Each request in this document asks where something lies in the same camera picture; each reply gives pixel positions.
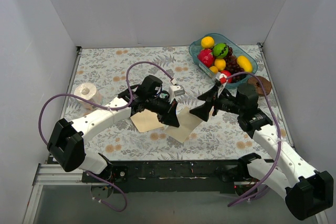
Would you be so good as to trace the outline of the beige paper envelope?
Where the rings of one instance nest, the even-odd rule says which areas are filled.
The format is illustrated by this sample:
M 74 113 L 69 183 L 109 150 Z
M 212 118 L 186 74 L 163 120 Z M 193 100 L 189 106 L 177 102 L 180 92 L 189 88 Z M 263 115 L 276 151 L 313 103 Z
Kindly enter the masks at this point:
M 166 128 L 166 125 L 158 121 L 157 114 L 149 110 L 137 113 L 131 116 L 130 119 L 140 133 L 149 132 L 159 128 Z

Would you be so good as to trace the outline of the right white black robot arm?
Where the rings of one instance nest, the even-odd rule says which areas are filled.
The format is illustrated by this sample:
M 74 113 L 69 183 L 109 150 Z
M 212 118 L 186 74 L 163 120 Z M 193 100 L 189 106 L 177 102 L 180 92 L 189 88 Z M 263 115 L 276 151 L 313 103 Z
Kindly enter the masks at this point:
M 191 109 L 191 114 L 203 121 L 208 121 L 209 116 L 215 116 L 218 111 L 237 114 L 241 129 L 274 160 L 269 167 L 255 153 L 240 158 L 237 173 L 242 180 L 256 178 L 266 184 L 284 199 L 289 211 L 299 220 L 333 206 L 333 177 L 327 171 L 315 169 L 280 139 L 276 126 L 259 109 L 259 96 L 252 84 L 240 84 L 235 96 L 223 85 L 216 84 L 198 99 L 203 104 Z

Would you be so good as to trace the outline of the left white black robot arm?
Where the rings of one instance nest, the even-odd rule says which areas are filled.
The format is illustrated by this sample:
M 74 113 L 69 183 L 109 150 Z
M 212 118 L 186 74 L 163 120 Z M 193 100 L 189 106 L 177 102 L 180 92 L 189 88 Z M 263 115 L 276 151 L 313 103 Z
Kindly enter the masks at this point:
M 106 182 L 112 175 L 111 163 L 103 154 L 86 151 L 85 145 L 103 130 L 144 110 L 155 113 L 162 124 L 179 127 L 176 97 L 182 94 L 182 86 L 174 84 L 165 91 L 162 89 L 162 81 L 149 75 L 141 84 L 118 94 L 105 109 L 96 109 L 70 122 L 59 120 L 47 149 L 65 172 L 87 170 L 98 181 Z

